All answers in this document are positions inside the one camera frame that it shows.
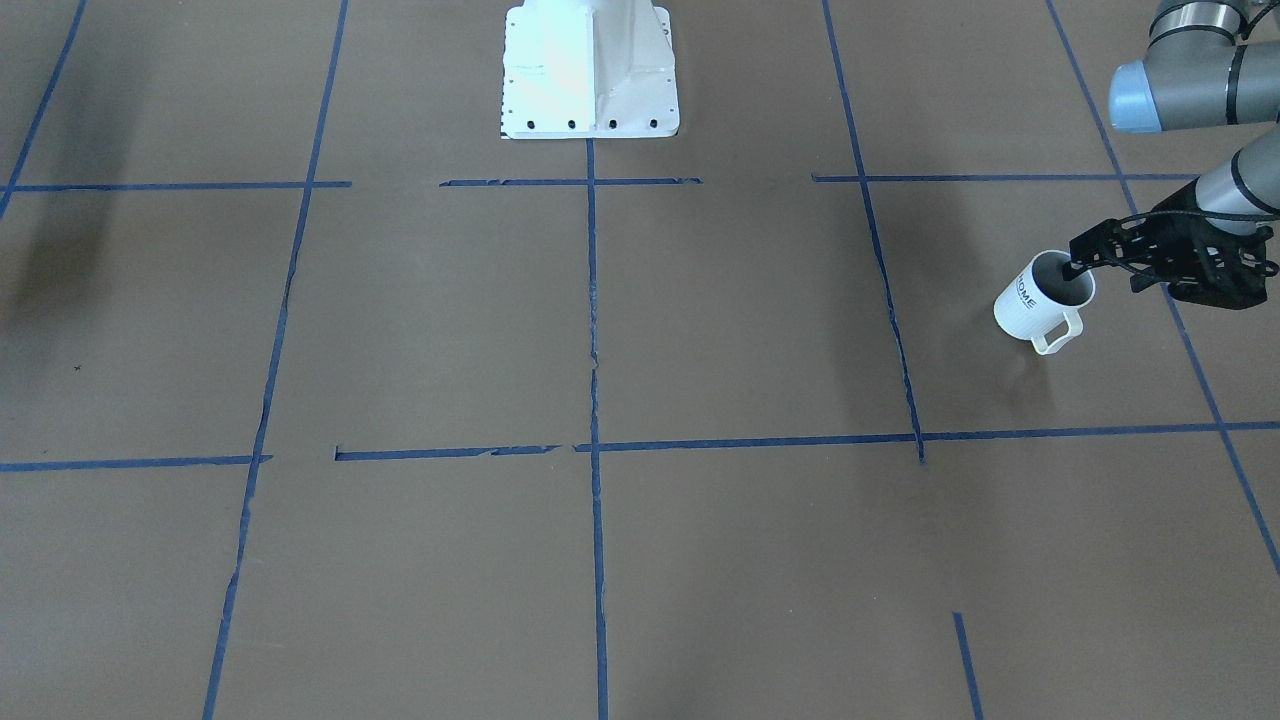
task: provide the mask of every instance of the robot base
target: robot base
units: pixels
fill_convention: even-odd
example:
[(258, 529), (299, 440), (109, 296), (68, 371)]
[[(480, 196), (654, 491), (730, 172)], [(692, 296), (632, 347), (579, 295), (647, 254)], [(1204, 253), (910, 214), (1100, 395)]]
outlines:
[(525, 0), (507, 13), (502, 135), (671, 137), (671, 14), (652, 0)]

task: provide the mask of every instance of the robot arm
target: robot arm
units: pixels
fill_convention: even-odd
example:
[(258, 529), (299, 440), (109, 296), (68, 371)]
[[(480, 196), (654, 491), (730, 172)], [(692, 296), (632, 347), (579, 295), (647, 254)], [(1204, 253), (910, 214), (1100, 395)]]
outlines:
[[(1248, 0), (1162, 0), (1143, 60), (1120, 67), (1111, 86), (1116, 129), (1161, 132), (1276, 122), (1280, 41), (1236, 45), (1252, 20)], [(1280, 219), (1280, 126), (1228, 163), (1162, 200), (1151, 213), (1105, 220), (1071, 241), (1071, 279), (1105, 265), (1133, 273), (1134, 292), (1169, 283), (1175, 300), (1240, 310), (1266, 300), (1270, 227)]]

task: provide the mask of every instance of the white mug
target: white mug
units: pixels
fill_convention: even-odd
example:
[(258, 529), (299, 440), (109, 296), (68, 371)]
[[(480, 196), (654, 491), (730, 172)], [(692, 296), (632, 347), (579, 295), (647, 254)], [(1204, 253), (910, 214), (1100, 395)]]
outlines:
[[(1074, 281), (1064, 281), (1062, 265), (1070, 260), (1071, 255), (1061, 250), (1041, 252), (996, 299), (1000, 329), (1018, 340), (1029, 340), (1041, 355), (1057, 352), (1084, 332), (1080, 307), (1093, 300), (1097, 284), (1092, 270)], [(1062, 323), (1066, 323), (1066, 333), (1048, 342), (1044, 336)]]

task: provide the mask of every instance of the cable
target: cable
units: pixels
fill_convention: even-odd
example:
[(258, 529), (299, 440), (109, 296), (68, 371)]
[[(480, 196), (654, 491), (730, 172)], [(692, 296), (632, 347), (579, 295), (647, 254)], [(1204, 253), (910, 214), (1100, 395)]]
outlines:
[(1253, 35), (1253, 31), (1258, 27), (1258, 23), (1262, 22), (1262, 18), (1267, 17), (1267, 13), (1275, 10), (1276, 8), (1280, 8), (1280, 0), (1267, 3), (1267, 6), (1262, 8), (1262, 10), (1260, 10), (1257, 15), (1253, 15), (1253, 19), (1240, 29), (1240, 40), (1248, 40), (1249, 36)]
[[(1276, 6), (1280, 6), (1280, 0), (1276, 0)], [(1190, 215), (1193, 218), (1228, 220), (1233, 223), (1270, 223), (1280, 220), (1280, 215), (1238, 215), (1235, 213), (1215, 213), (1212, 210), (1152, 210), (1149, 213), (1129, 215), (1128, 218), (1120, 220), (1120, 224), (1135, 223), (1138, 220), (1146, 220), (1147, 218), (1160, 218), (1162, 215)]]

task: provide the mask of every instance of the blue tape line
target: blue tape line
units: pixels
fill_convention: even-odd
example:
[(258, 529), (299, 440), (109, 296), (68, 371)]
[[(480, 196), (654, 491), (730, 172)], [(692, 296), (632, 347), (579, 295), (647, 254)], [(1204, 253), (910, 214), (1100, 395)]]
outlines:
[[(1084, 82), (1084, 74), (1080, 72), (1080, 65), (1075, 60), (1075, 53), (1071, 50), (1071, 42), (1066, 37), (1066, 29), (1062, 27), (1062, 20), (1057, 15), (1057, 8), (1053, 6), (1053, 0), (1044, 0), (1044, 5), (1048, 8), (1050, 15), (1053, 18), (1053, 26), (1057, 28), (1057, 35), (1062, 40), (1062, 47), (1066, 49), (1066, 55), (1071, 60), (1071, 68), (1075, 70), (1075, 79), (1079, 82), (1080, 91), (1084, 94), (1084, 99), (1089, 104), (1089, 111), (1093, 114), (1093, 122), (1098, 128), (1098, 135), (1102, 137), (1102, 145), (1106, 147), (1107, 156), (1111, 159), (1111, 164), (1120, 179), (1120, 187), (1124, 190), (1129, 210), (1132, 213), (1137, 213), (1138, 204), (1134, 201), (1133, 193), (1129, 191), (1129, 183), (1125, 181), (1124, 172), (1120, 168), (1120, 160), (1116, 158), (1115, 147), (1111, 146), (1111, 138), (1107, 136), (1106, 126), (1102, 123), (1102, 115), (1098, 114), (1098, 106), (1093, 102), (1093, 94), (1089, 92), (1089, 86)], [(1276, 550), (1275, 539), (1271, 537), (1271, 529), (1267, 528), (1266, 518), (1262, 515), (1262, 509), (1258, 506), (1257, 497), (1253, 495), (1253, 487), (1244, 471), (1244, 465), (1240, 462), (1239, 454), (1235, 451), (1235, 443), (1231, 442), (1230, 427), (1222, 421), (1222, 414), (1219, 410), (1217, 400), (1213, 397), (1208, 377), (1204, 374), (1204, 368), (1201, 365), (1199, 355), (1196, 352), (1196, 345), (1192, 342), (1190, 333), (1187, 332), (1187, 324), (1183, 322), (1183, 314), (1178, 310), (1178, 305), (1174, 302), (1172, 296), (1169, 295), (1169, 286), (1162, 286), (1161, 290), (1165, 293), (1165, 304), (1169, 306), (1169, 313), (1174, 318), (1174, 325), (1178, 328), (1178, 334), (1183, 340), (1183, 347), (1187, 348), (1187, 356), (1190, 360), (1192, 369), (1196, 372), (1196, 379), (1199, 382), (1201, 391), (1204, 393), (1204, 401), (1208, 404), (1210, 413), (1213, 415), (1213, 423), (1222, 438), (1222, 447), (1226, 450), (1228, 459), (1231, 461), (1231, 469), (1235, 470), (1235, 478), (1240, 484), (1240, 489), (1244, 492), (1244, 500), (1249, 506), (1249, 511), (1253, 514), (1253, 521), (1258, 527), (1258, 533), (1262, 536), (1262, 543), (1267, 548), (1267, 555), (1271, 557), (1271, 565), (1275, 569), (1276, 575), (1280, 575), (1280, 551)]]
[(1190, 333), (1187, 332), (1187, 324), (1183, 322), (1183, 314), (1178, 311), (1174, 299), (1169, 295), (1169, 287), (1162, 286), (1161, 290), (1165, 293), (1165, 302), (1169, 305), (1169, 311), (1174, 315), (1174, 324), (1178, 327), (1178, 334), (1183, 338), (1183, 346), (1187, 348), (1188, 357), (1190, 357), (1192, 368), (1196, 370), (1196, 379), (1199, 380), (1201, 391), (1204, 393), (1204, 401), (1208, 402), (1210, 413), (1213, 414), (1213, 421), (1216, 423), (1219, 434), (1222, 438), (1222, 447), (1226, 450), (1226, 456), (1231, 461), (1231, 469), (1235, 470), (1235, 479), (1240, 483), (1240, 489), (1244, 492), (1244, 500), (1249, 506), (1249, 512), (1253, 514), (1253, 523), (1258, 527), (1258, 533), (1262, 536), (1262, 544), (1266, 546), (1267, 555), (1271, 557), (1271, 566), (1275, 569), (1276, 575), (1280, 575), (1280, 551), (1276, 548), (1275, 538), (1271, 537), (1271, 529), (1267, 527), (1267, 520), (1262, 515), (1262, 507), (1258, 505), (1258, 498), (1253, 495), (1253, 486), (1249, 483), (1249, 477), (1244, 473), (1244, 465), (1240, 462), (1240, 456), (1235, 451), (1235, 443), (1231, 441), (1230, 427), (1222, 421), (1222, 413), (1219, 410), (1217, 400), (1213, 397), (1213, 391), (1208, 386), (1208, 377), (1204, 374), (1204, 368), (1201, 365), (1199, 355), (1196, 352), (1196, 346), (1192, 343)]
[(1280, 423), (1228, 423), (1226, 429), (1235, 430), (1280, 430)]
[(595, 141), (586, 141), (586, 260), (591, 307), (591, 525), (595, 557), (595, 688), (599, 720), (609, 720), (609, 652), (604, 620), (604, 512), (600, 482), (600, 336), (596, 275)]
[(822, 0), (822, 12), (827, 19), (827, 38), (831, 42), (831, 58), (836, 64), (836, 81), (840, 83), (840, 96), (845, 104), (845, 120), (849, 123), (849, 140), (854, 146), (854, 164), (858, 165), (859, 186), (863, 191), (863, 205), (867, 209), (867, 224), (870, 228), (872, 249), (876, 251), (876, 264), (881, 281), (884, 283), (884, 305), (888, 307), (888, 322), (893, 328), (893, 341), (897, 343), (897, 357), (902, 364), (902, 387), (906, 392), (906, 406), (911, 414), (911, 429), (915, 433), (915, 451), (924, 464), (924, 437), (920, 430), (920, 415), (915, 409), (915, 392), (911, 389), (911, 372), (906, 364), (906, 347), (902, 345), (902, 331), (897, 325), (897, 309), (893, 306), (893, 291), (888, 282), (888, 268), (881, 247), (879, 228), (876, 223), (876, 208), (872, 205), (872, 191), (867, 183), (867, 167), (863, 164), (863, 150), (858, 142), (858, 124), (854, 122), (854, 108), (849, 100), (849, 87), (845, 83), (845, 64), (840, 59), (840, 45), (836, 42), (836, 26), (831, 19), (831, 1)]
[[(302, 190), (306, 182), (148, 182), (132, 184), (19, 184), (14, 192), (148, 192), (195, 190)], [(351, 181), (321, 181), (315, 188), (351, 187)]]
[(241, 506), (239, 541), (236, 548), (236, 569), (232, 571), (230, 582), (227, 584), (227, 597), (223, 601), (223, 616), (218, 626), (218, 646), (214, 650), (214, 662), (209, 671), (209, 691), (205, 694), (204, 720), (212, 720), (214, 707), (218, 702), (218, 685), (223, 674), (223, 660), (227, 656), (227, 639), (230, 634), (232, 615), (236, 611), (236, 594), (239, 589), (241, 569), (244, 565), (244, 546), (248, 541), (250, 502), (257, 489), (257, 475), (261, 468), (262, 450), (266, 445), (266, 428), (271, 419), (271, 401), (275, 396), (275, 380), (280, 369), (280, 355), (284, 350), (284, 331), (289, 319), (289, 295), (293, 288), (293, 277), (298, 270), (298, 252), (302, 249), (302, 236), (307, 227), (307, 214), (311, 209), (311, 190), (316, 181), (316, 168), (320, 165), (320, 146), (324, 141), (325, 120), (329, 117), (329, 99), (333, 96), (333, 82), (338, 74), (338, 56), (342, 51), (342, 36), (347, 24), (347, 4), (342, 0), (338, 8), (338, 28), (333, 37), (333, 50), (329, 55), (329, 72), (325, 77), (324, 95), (320, 99), (320, 115), (316, 119), (316, 132), (311, 141), (311, 161), (307, 167), (306, 186), (302, 190), (302, 205), (298, 209), (298, 224), (293, 233), (293, 249), (289, 254), (289, 270), (284, 278), (284, 295), (280, 299), (280, 313), (275, 323), (275, 341), (271, 345), (271, 361), (266, 372), (266, 386), (262, 391), (262, 416), (259, 420), (257, 434), (253, 438), (253, 456), (248, 466), (248, 478), (244, 483), (244, 502)]
[[(270, 456), (264, 456), (266, 462)], [(54, 473), (60, 470), (122, 470), (145, 468), (192, 468), (209, 465), (248, 465), (248, 455), (210, 457), (137, 457), (123, 460), (51, 460), (47, 462), (0, 462), (0, 473)]]
[[(731, 438), (731, 439), (669, 439), (653, 442), (605, 442), (600, 452), (643, 452), (654, 450), (723, 450), (736, 447), (817, 447), (826, 445), (882, 445), (895, 442), (914, 442), (910, 433), (877, 436), (817, 436), (817, 437), (774, 437), (774, 438)], [(573, 446), (575, 452), (590, 451), (590, 445)]]
[(972, 441), (972, 439), (1025, 439), (1052, 437), (1111, 437), (1111, 436), (1158, 436), (1176, 433), (1216, 433), (1212, 423), (1192, 423), (1185, 425), (1116, 425), (1105, 428), (1043, 428), (1032, 430), (975, 430), (959, 433), (924, 433), (928, 441)]
[(956, 639), (960, 641), (960, 660), (964, 662), (964, 678), (969, 683), (969, 702), (973, 705), (973, 719), (983, 720), (982, 697), (978, 694), (978, 675), (973, 671), (973, 656), (969, 653), (969, 635), (964, 630), (964, 616), (952, 612), (951, 619), (956, 625)]
[(9, 201), (13, 199), (13, 191), (18, 186), (18, 178), (22, 176), (23, 167), (27, 165), (27, 156), (31, 155), (31, 146), (36, 142), (36, 132), (40, 131), (40, 123), (45, 119), (45, 111), (49, 110), (49, 100), (54, 96), (54, 88), (58, 87), (58, 79), (63, 77), (63, 68), (67, 67), (67, 56), (72, 51), (72, 44), (76, 42), (76, 36), (79, 33), (81, 18), (84, 17), (84, 6), (88, 0), (79, 0), (76, 6), (76, 17), (72, 18), (72, 27), (67, 31), (67, 41), (63, 42), (63, 51), (58, 55), (58, 63), (54, 64), (54, 72), (49, 76), (49, 85), (45, 86), (45, 95), (40, 99), (40, 105), (36, 108), (36, 117), (31, 120), (31, 127), (27, 128), (27, 138), (22, 142), (22, 151), (18, 152), (18, 161), (14, 163), (13, 173), (9, 176), (9, 183), (5, 187), (4, 196), (0, 196), (0, 219), (4, 218), (5, 211), (9, 210)]
[(344, 452), (335, 450), (335, 462), (369, 462), (380, 460), (434, 460), (440, 457), (481, 457), (507, 455), (547, 455), (558, 450), (558, 445), (517, 445), (511, 447), (445, 447), (439, 450), (379, 450)]
[(703, 178), (566, 178), (566, 179), (456, 179), (440, 183), (440, 187), (585, 187), (590, 183), (596, 186), (631, 186), (631, 184), (703, 184)]
[(974, 176), (819, 176), (810, 174), (813, 182), (858, 183), (858, 182), (1059, 182), (1059, 181), (1193, 181), (1199, 176), (1185, 173), (1146, 173), (1135, 176), (1097, 174), (974, 174)]
[[(1263, 432), (1280, 430), (1280, 421), (1249, 421), (1226, 423), (1230, 430)], [(1188, 423), (1169, 425), (1106, 425), (1096, 428), (1030, 428), (1012, 430), (968, 430), (968, 432), (938, 432), (924, 433), (925, 442), (968, 442), (968, 441), (993, 441), (993, 439), (1029, 439), (1029, 438), (1070, 438), (1070, 437), (1123, 437), (1123, 436), (1157, 436), (1157, 434), (1188, 434), (1188, 433), (1216, 433), (1219, 427), (1213, 423)], [(751, 447), (820, 447), (836, 445), (886, 445), (900, 442), (914, 442), (911, 433), (882, 433), (860, 436), (809, 436), (809, 437), (769, 437), (769, 438), (717, 438), (717, 439), (664, 439), (641, 442), (602, 442), (598, 443), (600, 452), (652, 452), (663, 450), (726, 450), (726, 448), (751, 448)], [(389, 450), (389, 451), (337, 451), (334, 460), (339, 462), (353, 461), (387, 461), (387, 460), (422, 460), (440, 457), (480, 457), (485, 455), (543, 455), (563, 446), (559, 445), (521, 445), (511, 447), (445, 447), (426, 450)], [(572, 447), (573, 452), (591, 452), (591, 443), (580, 443)]]
[[(1280, 423), (1239, 423), (1229, 427), (1252, 430), (1276, 430)], [(1066, 438), (1066, 437), (1115, 437), (1115, 436), (1153, 436), (1176, 433), (1216, 433), (1219, 427), (1212, 423), (1192, 423), (1184, 425), (1114, 425), (1101, 428), (1034, 428), (1021, 430), (973, 430), (954, 433), (924, 433), (925, 442), (964, 442), (991, 439), (1027, 438)], [(730, 439), (672, 439), (649, 442), (605, 442), (602, 452), (641, 452), (655, 450), (721, 450), (735, 447), (818, 447), (829, 445), (883, 445), (913, 442), (914, 434), (884, 433), (863, 436), (812, 436), (812, 437), (772, 437), (772, 438), (730, 438)], [(573, 446), (575, 452), (588, 452), (590, 445)]]
[(703, 184), (703, 178), (604, 178), (595, 184)]
[(554, 186), (554, 187), (584, 187), (585, 179), (458, 179), (445, 181), (440, 187), (520, 187), (520, 186)]

